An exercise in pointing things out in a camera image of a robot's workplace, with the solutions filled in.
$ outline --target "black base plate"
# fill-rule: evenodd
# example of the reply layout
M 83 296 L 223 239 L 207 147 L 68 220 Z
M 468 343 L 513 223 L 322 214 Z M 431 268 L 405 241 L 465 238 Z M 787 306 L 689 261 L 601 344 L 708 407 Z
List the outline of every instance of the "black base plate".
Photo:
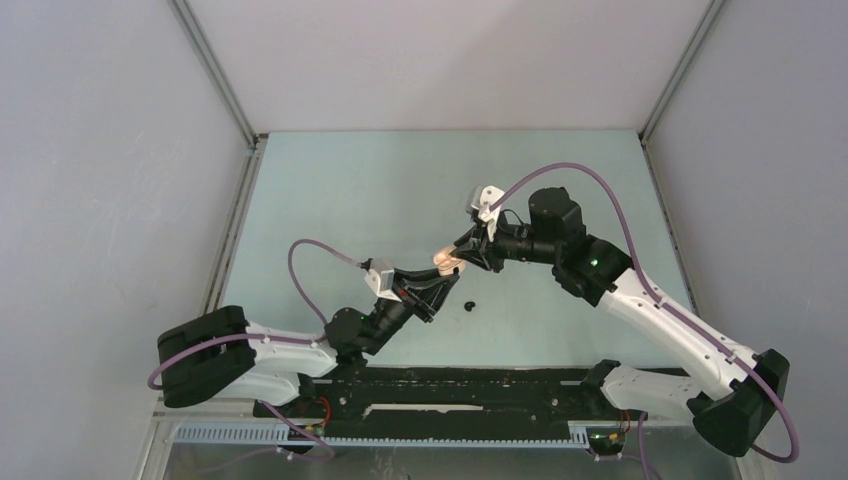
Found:
M 680 369 L 653 371 L 685 375 Z M 324 397 L 332 408 L 325 429 L 331 437 L 567 440 L 569 421 L 620 418 L 597 388 L 580 384 L 587 372 L 585 368 L 361 367 L 302 386 L 301 398 L 280 407 L 280 412 L 323 418 L 324 406 L 315 398 Z M 366 415 L 372 404 L 475 405 L 482 410 L 372 410 Z M 258 402 L 253 415 L 273 416 Z

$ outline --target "cable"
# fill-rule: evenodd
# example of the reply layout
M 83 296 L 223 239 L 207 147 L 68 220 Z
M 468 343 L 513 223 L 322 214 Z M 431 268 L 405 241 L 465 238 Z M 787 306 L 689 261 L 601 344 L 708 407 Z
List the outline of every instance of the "cable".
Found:
M 326 428 L 327 422 L 330 421 L 330 415 L 332 415 L 333 410 L 330 408 L 330 402 L 325 397 L 318 397 L 318 402 L 324 405 L 324 408 L 327 410 L 327 413 L 324 414 L 324 421 L 321 422 L 321 427 Z
M 247 452 L 243 455 L 239 455 L 236 458 L 233 458 L 231 460 L 227 460 L 224 463 L 221 463 L 221 464 L 218 464 L 218 465 L 215 465 L 215 466 L 212 466 L 212 467 L 195 468 L 195 467 L 192 467 L 190 465 L 186 465 L 185 462 L 181 462 L 183 464 L 183 467 L 187 468 L 188 470 L 191 470 L 193 473 L 197 473 L 199 475 L 205 475 L 207 473 L 212 473 L 212 472 L 217 472 L 218 470 L 223 470 L 223 469 L 229 467 L 230 465 L 233 465 L 235 463 L 238 463 L 242 460 L 246 460 L 246 459 L 251 458 L 251 457 L 255 457 L 256 455 L 265 455 L 267 453 L 286 453 L 289 460 L 296 457 L 296 458 L 300 458 L 300 459 L 303 459 L 303 460 L 309 460 L 311 462 L 327 462 L 327 461 L 330 461 L 336 455 L 336 452 L 333 450 L 333 448 L 331 446 L 329 446 L 326 442 L 324 442 L 324 440 L 320 439 L 319 437 L 312 435 L 311 433 L 307 432 L 304 429 L 301 429 L 300 427 L 295 425 L 293 422 L 291 422 L 289 419 L 285 418 L 282 414 L 280 414 L 277 411 L 276 408 L 274 408 L 272 405 L 268 404 L 267 402 L 260 401 L 259 403 L 261 403 L 265 408 L 267 408 L 268 411 L 270 411 L 280 421 L 282 421 L 283 423 L 288 425 L 289 428 L 291 428 L 292 430 L 296 431 L 297 433 L 303 435 L 304 437 L 308 438 L 309 440 L 312 440 L 317 445 L 320 445 L 321 447 L 326 449 L 328 451 L 328 453 L 326 455 L 313 456 L 313 455 L 303 455 L 303 454 L 300 454 L 300 453 L 291 452 L 291 451 L 288 451 L 288 450 L 286 450 L 282 447 L 266 447 L 266 448 L 258 448 L 256 450 L 251 450 L 251 451 L 249 451 L 249 452 Z
M 324 339 L 324 336 L 318 336 L 315 338 L 292 338 L 285 337 L 283 335 L 265 335 L 262 333 L 234 333 L 232 335 L 224 335 L 223 337 L 216 337 L 212 340 L 207 340 L 205 342 L 198 343 L 197 345 L 191 346 L 182 352 L 174 355 L 173 357 L 162 362 L 161 365 L 156 367 L 153 370 L 153 373 L 147 377 L 147 386 L 152 390 L 162 390 L 162 385 L 156 384 L 156 377 L 162 374 L 165 370 L 171 368 L 179 362 L 180 360 L 185 359 L 195 353 L 205 350 L 207 348 L 214 347 L 216 345 L 222 345 L 224 343 L 235 342 L 238 340 L 264 340 L 270 339 L 272 342 L 281 342 L 281 343 L 293 343 L 296 345 L 311 345 L 313 342 L 320 342 Z
M 336 456 L 336 452 L 335 452 L 335 450 L 333 450 L 333 447 L 331 447 L 331 446 L 327 445 L 327 442 L 325 442 L 324 440 L 322 440 L 320 437 L 316 437 L 315 435 L 312 435 L 312 434 L 311 434 L 311 433 L 309 433 L 308 431 L 306 431 L 306 430 L 304 430 L 304 429 L 302 429 L 302 428 L 298 427 L 298 426 L 297 426 L 297 425 L 295 425 L 294 423 L 292 423 L 292 421 L 291 421 L 291 420 L 289 420 L 288 418 L 284 417 L 284 416 L 283 416 L 283 414 L 281 414 L 280 412 L 278 412 L 278 411 L 277 411 L 277 409 L 276 409 L 276 408 L 274 408 L 274 406 L 273 406 L 273 405 L 271 405 L 270 403 L 266 402 L 265 400 L 259 400 L 259 403 L 261 403 L 261 404 L 262 404 L 265 408 L 267 408 L 267 409 L 268 409 L 268 411 L 269 411 L 269 412 L 271 412 L 271 414 L 272 414 L 272 415 L 274 415 L 275 417 L 277 417 L 277 419 L 278 419 L 279 421 L 281 421 L 281 422 L 285 423 L 286 425 L 288 425 L 288 427 L 289 427 L 289 428 L 291 428 L 291 429 L 292 429 L 292 430 L 294 430 L 295 432 L 297 432 L 297 433 L 299 433 L 299 434 L 303 435 L 304 437 L 308 438 L 309 440 L 312 440 L 313 442 L 315 442 L 315 444 L 316 444 L 316 445 L 320 445 L 320 446 L 322 446 L 325 450 L 327 450 L 327 454 L 326 454 L 326 455 L 321 455 L 321 456 L 303 455 L 303 454 L 301 454 L 301 453 L 289 452 L 289 454 L 288 454 L 289 458 L 296 457 L 296 458 L 300 458 L 300 459 L 302 459 L 302 460 L 309 460 L 310 462 L 327 462 L 327 461 L 332 460 L 332 459 L 333 459 L 333 457 L 335 457 L 335 456 Z
M 611 461 L 618 461 L 618 460 L 633 460 L 633 461 L 636 461 L 636 462 L 642 463 L 642 459 L 641 459 L 641 458 L 639 458 L 637 455 L 628 455 L 628 454 L 626 454 L 626 453 L 622 453 L 622 454 L 619 454 L 619 455 L 598 455 L 598 454 L 597 454 L 597 453 L 595 453 L 595 451 L 594 451 L 594 450 L 592 450 L 591 448 L 589 448 L 589 450 L 587 450 L 586 452 L 588 452 L 588 453 L 589 453 L 589 455 L 591 455 L 592 457 L 594 457 L 596 462 L 611 462 Z M 654 478 L 656 478 L 657 480 L 663 480 L 662 475 L 660 475 L 660 472 L 657 470 L 657 468 L 656 468 L 656 467 L 654 467 L 654 465 L 653 465 L 653 464 L 651 464 L 650 462 L 648 462 L 648 463 L 647 463 L 647 465 L 648 465 L 648 471 L 654 475 Z
M 316 247 L 323 248 L 324 250 L 330 252 L 334 257 L 338 258 L 339 260 L 341 260 L 341 261 L 343 261 L 347 264 L 353 265 L 354 267 L 362 268 L 363 264 L 362 264 L 362 262 L 357 262 L 356 260 L 354 260 L 354 259 L 348 257 L 347 255 L 339 252 L 335 248 L 327 245 L 326 243 L 319 242 L 318 240 L 313 240 L 311 238 L 301 238 L 300 240 L 297 240 L 294 243 L 292 243 L 292 246 L 289 247 L 289 257 L 288 257 L 289 275 L 291 275 L 292 282 L 294 282 L 294 288 L 297 289 L 297 292 L 300 294 L 301 298 L 303 298 L 303 301 L 305 301 L 306 304 L 309 305 L 309 308 L 311 308 L 312 311 L 315 312 L 316 315 L 318 315 L 318 318 L 321 319 L 321 323 L 326 325 L 327 324 L 327 317 L 325 317 L 324 314 L 321 313 L 321 310 L 318 310 L 318 307 L 315 306 L 314 303 L 312 303 L 312 300 L 310 300 L 309 295 L 307 295 L 306 292 L 303 291 L 303 288 L 300 286 L 300 282 L 297 281 L 297 275 L 295 275 L 295 273 L 294 273 L 294 265 L 292 264 L 292 258 L 294 257 L 294 249 L 297 248 L 298 245 L 303 245 L 303 244 L 314 245 Z
M 639 461 L 642 463 L 642 475 L 645 480 L 651 480 L 648 474 L 648 452 L 645 451 L 645 432 L 642 430 L 642 423 L 648 418 L 648 412 L 642 412 L 639 415 L 639 423 L 636 424 L 636 437 L 639 440 Z
M 792 418 L 789 416 L 789 411 L 786 409 L 786 406 L 783 405 L 783 402 L 777 396 L 777 394 L 772 390 L 768 383 L 766 383 L 763 378 L 754 371 L 753 368 L 748 366 L 747 363 L 743 362 L 739 357 L 735 356 L 734 353 L 727 348 L 723 343 L 721 343 L 718 339 L 710 335 L 709 332 L 701 328 L 698 324 L 690 320 L 683 312 L 680 312 L 678 309 L 669 305 L 667 303 L 662 303 L 662 297 L 654 291 L 650 282 L 648 282 L 648 278 L 645 275 L 644 270 L 642 270 L 642 266 L 639 262 L 639 258 L 636 256 L 636 247 L 633 244 L 633 236 L 630 233 L 630 228 L 627 226 L 627 219 L 624 218 L 624 211 L 621 208 L 621 203 L 619 203 L 618 198 L 616 198 L 615 193 L 613 193 L 612 188 L 609 184 L 598 175 L 597 172 L 592 170 L 591 168 L 581 165 L 579 163 L 571 163 L 571 162 L 560 162 L 553 163 L 551 165 L 547 165 L 545 167 L 538 168 L 529 174 L 527 174 L 524 178 L 515 183 L 512 187 L 507 190 L 501 198 L 495 201 L 490 207 L 490 210 L 494 210 L 501 206 L 509 197 L 511 197 L 518 189 L 523 187 L 527 182 L 533 180 L 534 178 L 542 175 L 544 173 L 550 172 L 552 170 L 557 169 L 573 169 L 580 170 L 581 172 L 592 177 L 601 188 L 604 189 L 610 201 L 612 202 L 612 206 L 615 209 L 615 213 L 618 216 L 618 221 L 621 223 L 621 229 L 624 231 L 624 241 L 627 243 L 627 249 L 630 251 L 630 257 L 633 259 L 633 269 L 636 271 L 636 275 L 639 277 L 639 283 L 642 284 L 642 287 L 646 292 L 651 296 L 651 298 L 657 302 L 657 304 L 662 304 L 662 308 L 671 313 L 672 316 L 683 322 L 684 325 L 691 328 L 695 332 L 697 332 L 700 336 L 702 336 L 705 340 L 707 340 L 710 344 L 718 349 L 721 353 L 723 353 L 728 359 L 733 359 L 733 363 L 738 365 L 749 377 L 754 379 L 754 382 L 765 392 L 766 396 L 768 396 L 769 400 L 771 400 L 772 404 L 774 404 L 775 409 L 780 414 L 780 418 L 783 420 L 784 425 L 786 426 L 786 432 L 789 435 L 789 455 L 785 457 L 781 457 L 775 455 L 771 452 L 768 452 L 756 445 L 752 448 L 755 452 L 763 455 L 764 457 L 773 460 L 775 462 L 780 463 L 792 463 L 798 459 L 798 455 L 800 454 L 800 442 L 798 439 L 798 432 L 795 429 L 795 424 L 792 422 Z
M 289 247 L 288 269 L 289 269 L 289 275 L 291 275 L 292 281 L 294 282 L 294 286 L 297 289 L 298 293 L 300 293 L 300 296 L 303 298 L 303 300 L 306 301 L 307 305 L 309 305 L 309 307 L 312 309 L 312 311 L 314 311 L 318 315 L 318 318 L 321 319 L 321 322 L 324 323 L 324 325 L 326 325 L 327 319 L 324 317 L 324 314 L 321 313 L 321 311 L 318 309 L 318 307 L 316 307 L 315 304 L 312 303 L 312 301 L 309 299 L 309 296 L 306 295 L 306 292 L 300 286 L 300 282 L 297 281 L 297 276 L 294 273 L 294 267 L 292 265 L 292 257 L 293 257 L 293 254 L 294 254 L 294 249 L 297 248 L 298 245 L 302 245 L 304 243 L 309 244 L 309 245 L 314 245 L 314 246 L 319 247 L 319 248 L 323 248 L 324 250 L 330 252 L 334 257 L 336 257 L 336 258 L 338 258 L 338 259 L 340 259 L 340 260 L 342 260 L 345 263 L 348 263 L 350 265 L 353 265 L 353 266 L 356 266 L 356 267 L 362 267 L 363 264 L 361 262 L 357 262 L 356 260 L 353 260 L 352 258 L 348 257 L 347 255 L 342 254 L 338 250 L 330 247 L 329 245 L 327 245 L 323 242 L 319 242 L 317 240 L 312 240 L 312 239 L 309 239 L 309 238 L 302 238 L 300 240 L 297 240 L 296 242 L 292 243 L 291 247 Z M 323 333 L 315 336 L 314 338 L 293 338 L 293 337 L 286 337 L 284 335 L 264 335 L 264 334 L 261 334 L 261 333 L 237 333 L 237 334 L 232 334 L 232 335 L 225 335 L 223 337 L 213 338 L 211 340 L 207 340 L 205 342 L 201 342 L 201 343 L 198 343 L 197 345 L 191 346 L 191 347 L 177 353 L 173 357 L 165 360 L 164 362 L 162 362 L 162 364 L 159 365 L 158 367 L 156 367 L 156 369 L 153 370 L 153 373 L 151 373 L 150 376 L 147 378 L 147 386 L 152 390 L 162 390 L 162 385 L 156 384 L 156 377 L 161 375 L 162 372 L 171 368 L 177 362 L 184 360 L 187 357 L 194 355 L 197 352 L 200 352 L 201 350 L 205 350 L 207 348 L 215 347 L 215 346 L 218 346 L 218 345 L 223 345 L 225 343 L 235 342 L 235 341 L 240 341 L 240 340 L 265 340 L 265 339 L 268 339 L 272 342 L 293 343 L 293 344 L 296 344 L 296 345 L 311 345 L 314 342 L 321 342 L 321 341 L 325 340 L 326 338 L 327 338 L 327 335 L 323 334 Z M 322 403 L 327 408 L 327 413 L 324 416 L 324 421 L 322 423 L 323 426 L 326 426 L 327 422 L 330 420 L 330 413 L 331 413 L 330 402 L 328 402 L 327 399 L 323 398 L 323 397 L 321 398 L 321 400 L 323 400 Z M 277 409 L 275 409 L 273 406 L 271 406 L 267 402 L 265 402 L 263 400 L 260 400 L 259 402 L 262 405 L 264 405 L 265 408 L 267 408 L 275 417 L 277 417 L 277 419 L 279 419 L 281 422 L 288 425 L 289 428 L 300 433 L 301 435 L 308 438 L 309 440 L 312 440 L 317 445 L 321 445 L 322 447 L 327 449 L 327 451 L 329 452 L 327 455 L 323 455 L 323 456 L 320 456 L 320 457 L 302 455 L 302 454 L 294 453 L 294 452 L 288 452 L 289 453 L 289 455 L 288 455 L 289 460 L 291 460 L 291 458 L 293 458 L 293 457 L 297 457 L 297 458 L 302 458 L 304 460 L 309 460 L 309 461 L 328 461 L 335 456 L 335 451 L 333 451 L 333 449 L 329 445 L 327 445 L 326 442 L 321 440 L 319 437 L 312 435 L 311 433 L 307 432 L 306 430 L 301 429 L 300 427 L 298 427 L 297 425 L 295 425 L 294 423 L 289 421 L 282 414 L 280 414 L 280 412 L 278 412 Z M 250 457 L 253 457 L 253 456 L 256 456 L 256 455 L 262 455 L 262 454 L 271 453 L 271 452 L 280 453 L 281 451 L 282 451 L 281 447 L 260 448 L 260 449 L 257 449 L 257 450 L 252 450 L 250 452 L 247 452 L 244 455 L 241 455 L 239 457 L 236 457 L 232 460 L 224 462 L 220 465 L 216 465 L 214 467 L 209 467 L 209 468 L 204 468 L 204 469 L 192 469 L 192 470 L 194 470 L 196 473 L 200 473 L 200 474 L 211 473 L 211 472 L 214 472 L 214 471 L 217 471 L 217 470 L 227 468 L 234 463 L 238 463 L 242 460 L 245 460 L 247 458 L 250 458 Z
M 179 462 L 180 462 L 180 464 L 182 465 L 183 468 L 191 471 L 192 473 L 196 473 L 198 475 L 206 475 L 207 473 L 212 473 L 212 472 L 217 472 L 218 470 L 223 470 L 223 469 L 229 467 L 230 465 L 238 463 L 242 460 L 247 460 L 250 457 L 255 457 L 256 455 L 264 455 L 266 453 L 276 453 L 277 450 L 278 450 L 277 447 L 258 448 L 256 450 L 251 450 L 251 451 L 249 451 L 249 452 L 247 452 L 243 455 L 239 455 L 238 457 L 233 458 L 232 460 L 227 460 L 224 463 L 221 463 L 221 464 L 218 464 L 218 465 L 215 465 L 215 466 L 212 466 L 212 467 L 204 467 L 204 468 L 192 467 L 191 465 L 186 464 L 185 460 L 183 460 L 182 457 L 179 457 Z

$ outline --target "white wall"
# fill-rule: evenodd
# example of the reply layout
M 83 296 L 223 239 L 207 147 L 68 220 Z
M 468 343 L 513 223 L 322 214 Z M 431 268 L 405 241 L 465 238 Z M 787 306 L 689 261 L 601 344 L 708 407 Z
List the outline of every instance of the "white wall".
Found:
M 848 467 L 846 18 L 839 0 L 730 2 L 650 143 L 706 318 L 792 363 L 790 479 Z
M 195 0 L 259 132 L 641 128 L 709 0 Z
M 128 478 L 246 147 L 164 0 L 0 6 L 0 469 Z

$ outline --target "white robotic arm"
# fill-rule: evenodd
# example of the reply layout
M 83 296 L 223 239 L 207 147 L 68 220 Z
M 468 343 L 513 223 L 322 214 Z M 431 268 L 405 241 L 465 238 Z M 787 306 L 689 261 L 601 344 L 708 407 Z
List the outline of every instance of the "white robotic arm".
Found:
M 564 188 L 533 193 L 528 200 L 530 222 L 518 225 L 500 215 L 504 195 L 493 186 L 475 190 L 468 208 L 475 226 L 455 242 L 451 256 L 494 272 L 503 269 L 504 260 L 552 265 L 555 280 L 566 291 L 633 325 L 688 374 L 664 375 L 605 360 L 584 384 L 598 388 L 618 409 L 692 422 L 719 450 L 744 455 L 775 405 L 743 366 L 782 397 L 789 362 L 774 350 L 758 355 L 731 340 L 669 298 L 643 273 L 640 278 L 630 256 L 587 234 L 580 206 Z

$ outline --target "black end cap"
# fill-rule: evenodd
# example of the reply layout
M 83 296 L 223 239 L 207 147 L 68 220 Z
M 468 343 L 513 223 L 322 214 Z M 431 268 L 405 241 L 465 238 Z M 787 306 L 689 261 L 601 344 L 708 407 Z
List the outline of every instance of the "black end cap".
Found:
M 789 361 L 776 350 L 769 349 L 757 357 L 754 371 L 783 400 L 789 377 Z M 687 403 L 695 413 L 692 424 L 710 445 L 727 455 L 742 457 L 768 424 L 776 411 L 774 404 L 759 385 L 748 377 L 736 384 L 730 395 L 705 406 L 698 397 Z
M 245 333 L 248 326 L 241 307 L 215 310 L 159 336 L 159 361 L 216 337 Z M 174 364 L 162 373 L 162 395 L 168 408 L 182 408 L 209 400 L 255 365 L 256 352 L 247 340 L 227 343 L 227 348 L 207 348 Z

